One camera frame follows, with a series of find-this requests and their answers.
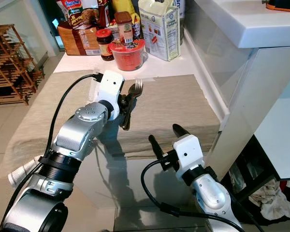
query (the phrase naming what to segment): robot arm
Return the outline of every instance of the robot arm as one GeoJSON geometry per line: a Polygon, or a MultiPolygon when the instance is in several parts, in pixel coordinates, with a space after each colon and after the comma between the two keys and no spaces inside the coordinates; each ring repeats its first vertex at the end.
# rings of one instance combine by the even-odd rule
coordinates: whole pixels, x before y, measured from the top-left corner
{"type": "MultiPolygon", "coordinates": [[[[203,153],[198,138],[177,124],[173,125],[173,130],[179,138],[173,143],[174,150],[165,154],[154,136],[149,137],[157,158],[162,160],[163,170],[173,167],[176,177],[195,189],[196,206],[201,211],[225,218],[241,228],[241,224],[232,212],[228,191],[210,175],[213,172],[210,168],[203,168],[203,153]]],[[[206,226],[210,232],[238,231],[234,227],[214,219],[208,219],[206,226]]]]}
{"type": "Polygon", "coordinates": [[[117,103],[124,78],[105,71],[97,101],[76,110],[61,127],[43,164],[8,212],[1,232],[60,232],[68,209],[63,201],[73,190],[81,162],[108,120],[119,115],[117,103]]]}

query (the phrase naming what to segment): instant noodle cup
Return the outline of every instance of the instant noodle cup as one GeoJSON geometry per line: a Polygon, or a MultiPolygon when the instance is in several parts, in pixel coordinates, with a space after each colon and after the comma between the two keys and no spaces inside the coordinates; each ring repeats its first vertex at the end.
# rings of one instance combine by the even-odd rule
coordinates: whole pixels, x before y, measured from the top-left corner
{"type": "Polygon", "coordinates": [[[133,71],[140,68],[148,58],[144,51],[145,41],[134,40],[132,43],[112,42],[109,48],[113,52],[117,67],[123,71],[133,71]]]}

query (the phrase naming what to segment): wooden rack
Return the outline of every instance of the wooden rack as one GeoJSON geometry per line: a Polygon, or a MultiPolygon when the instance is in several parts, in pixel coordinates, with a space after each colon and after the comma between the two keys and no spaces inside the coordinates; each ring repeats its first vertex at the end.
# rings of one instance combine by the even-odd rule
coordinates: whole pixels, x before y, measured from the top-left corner
{"type": "Polygon", "coordinates": [[[14,24],[0,25],[0,104],[28,105],[41,79],[44,79],[43,72],[33,61],[14,24]]]}

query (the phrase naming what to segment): jar lid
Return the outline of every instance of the jar lid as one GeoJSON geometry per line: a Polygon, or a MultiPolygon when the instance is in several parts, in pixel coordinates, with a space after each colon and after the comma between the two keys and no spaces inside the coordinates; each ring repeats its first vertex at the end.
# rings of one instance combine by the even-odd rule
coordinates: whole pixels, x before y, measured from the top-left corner
{"type": "Polygon", "coordinates": [[[144,40],[134,40],[132,43],[116,43],[111,42],[109,48],[112,52],[129,53],[143,49],[145,46],[144,40]]]}
{"type": "Polygon", "coordinates": [[[125,24],[132,22],[131,15],[129,14],[128,11],[117,12],[114,14],[114,16],[117,24],[125,24]]]}
{"type": "Polygon", "coordinates": [[[111,30],[109,29],[101,29],[96,32],[96,36],[99,38],[105,38],[112,34],[111,30]]]}

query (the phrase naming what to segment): glass jar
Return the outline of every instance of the glass jar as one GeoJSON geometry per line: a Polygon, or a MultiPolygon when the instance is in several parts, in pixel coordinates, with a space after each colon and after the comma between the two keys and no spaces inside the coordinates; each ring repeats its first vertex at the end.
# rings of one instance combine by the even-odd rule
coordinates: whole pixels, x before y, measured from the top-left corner
{"type": "Polygon", "coordinates": [[[112,32],[109,29],[101,29],[96,33],[97,42],[100,47],[101,57],[105,61],[111,61],[114,59],[112,51],[108,47],[108,45],[113,40],[112,32]]]}

